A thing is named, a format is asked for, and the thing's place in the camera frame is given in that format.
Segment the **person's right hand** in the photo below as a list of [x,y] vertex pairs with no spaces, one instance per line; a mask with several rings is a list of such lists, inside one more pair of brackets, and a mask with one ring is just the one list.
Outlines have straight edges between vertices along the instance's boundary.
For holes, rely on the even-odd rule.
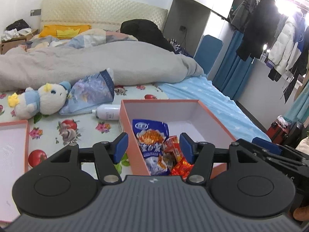
[[301,222],[309,221],[309,206],[296,208],[293,218]]

